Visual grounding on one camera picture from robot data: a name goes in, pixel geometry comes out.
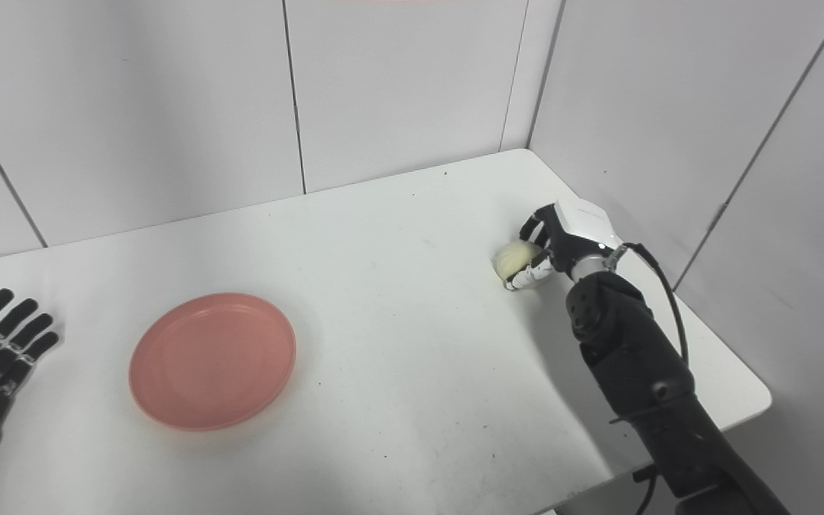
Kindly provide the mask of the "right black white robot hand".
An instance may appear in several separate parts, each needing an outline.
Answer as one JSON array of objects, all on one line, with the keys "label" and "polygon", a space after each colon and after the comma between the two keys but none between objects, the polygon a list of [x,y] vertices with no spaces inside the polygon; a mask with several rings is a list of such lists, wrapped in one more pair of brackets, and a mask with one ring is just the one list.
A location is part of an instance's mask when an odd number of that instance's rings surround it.
[{"label": "right black white robot hand", "polygon": [[537,209],[491,264],[504,287],[517,291],[539,286],[552,273],[573,283],[592,273],[613,273],[625,251],[602,208],[558,201]]}]

